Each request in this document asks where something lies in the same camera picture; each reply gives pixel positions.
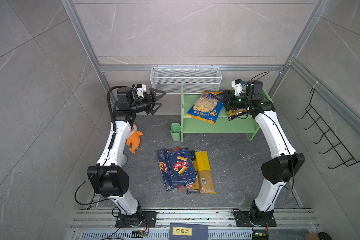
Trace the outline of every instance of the white wire basket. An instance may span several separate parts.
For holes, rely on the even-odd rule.
[[[167,93],[202,93],[218,91],[221,83],[219,67],[154,67],[150,80],[153,88]]]

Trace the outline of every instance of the green shelf board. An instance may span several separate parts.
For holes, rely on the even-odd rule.
[[[196,118],[183,119],[183,133],[232,133],[232,132],[256,132],[252,119],[236,118],[229,121],[228,118],[218,118],[215,125]]]

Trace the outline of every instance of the orange fish toy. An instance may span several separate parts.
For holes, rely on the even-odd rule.
[[[129,148],[129,151],[131,151],[132,153],[136,154],[135,150],[139,147],[140,145],[140,136],[143,135],[142,132],[138,132],[137,131],[137,126],[136,124],[134,124],[132,126],[131,132],[128,135],[128,139],[127,139],[127,145],[130,146],[132,143],[132,147]]]

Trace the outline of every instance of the pasta bag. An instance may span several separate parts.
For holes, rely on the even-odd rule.
[[[203,92],[188,111],[187,116],[215,124],[223,107],[223,103],[215,99],[215,95],[218,93]]]

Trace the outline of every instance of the barilla box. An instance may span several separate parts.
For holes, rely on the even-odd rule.
[[[173,187],[193,184],[197,174],[188,149],[167,152],[168,168]]]
[[[172,181],[169,176],[169,168],[168,168],[168,161],[165,158],[166,157],[167,150],[158,150],[157,151],[157,159],[158,159],[158,165],[161,169],[161,174],[163,175],[164,185],[165,189],[167,191],[173,190]]]

